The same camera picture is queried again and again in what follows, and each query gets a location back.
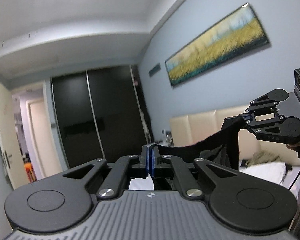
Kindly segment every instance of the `upholstered headboard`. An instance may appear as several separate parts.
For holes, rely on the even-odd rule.
[[[171,118],[170,127],[174,146],[187,146],[204,140],[221,129],[226,117],[242,114],[248,106],[236,106]],[[249,159],[254,153],[266,151],[280,155],[281,159],[288,164],[300,165],[297,153],[289,150],[285,144],[259,141],[247,130],[239,131],[239,151],[239,159]]]

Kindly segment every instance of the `white door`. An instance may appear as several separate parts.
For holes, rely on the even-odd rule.
[[[0,148],[13,189],[30,181],[23,164],[17,139],[12,94],[0,83]]]
[[[27,114],[34,151],[41,173],[49,177],[62,171],[52,140],[51,127],[43,98],[28,100]]]

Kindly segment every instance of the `wardrobe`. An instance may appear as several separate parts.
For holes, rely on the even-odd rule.
[[[51,78],[56,123],[69,168],[116,162],[147,143],[131,67]]]

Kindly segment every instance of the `landscape painting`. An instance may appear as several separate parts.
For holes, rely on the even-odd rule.
[[[265,31],[247,3],[166,60],[170,83],[176,86],[268,43]]]

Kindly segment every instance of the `ceiling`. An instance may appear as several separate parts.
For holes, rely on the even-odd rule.
[[[0,74],[136,61],[184,0],[0,0]]]

